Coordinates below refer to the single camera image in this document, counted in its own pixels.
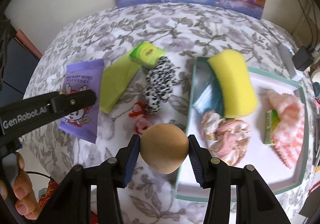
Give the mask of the person's left hand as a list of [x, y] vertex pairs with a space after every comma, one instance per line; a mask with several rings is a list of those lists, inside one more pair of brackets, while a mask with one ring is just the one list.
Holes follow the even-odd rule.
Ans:
[[36, 200], [32, 182], [24, 170], [24, 159], [19, 152], [15, 152], [15, 154], [19, 167], [19, 173], [12, 188], [17, 198], [15, 207], [21, 216], [29, 220], [36, 220], [42, 209]]

